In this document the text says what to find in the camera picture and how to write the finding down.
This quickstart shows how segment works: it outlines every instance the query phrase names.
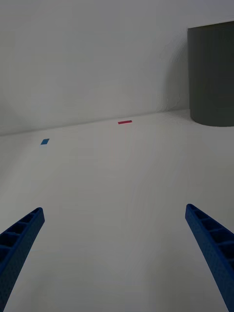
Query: floor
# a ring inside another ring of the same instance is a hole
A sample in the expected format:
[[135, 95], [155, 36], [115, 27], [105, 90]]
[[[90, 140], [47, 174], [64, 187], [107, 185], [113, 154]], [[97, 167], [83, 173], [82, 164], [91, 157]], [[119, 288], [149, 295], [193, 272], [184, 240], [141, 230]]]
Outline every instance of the floor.
[[5, 312], [227, 311], [185, 207], [234, 231], [234, 128], [132, 120], [0, 137], [1, 232], [46, 219]]

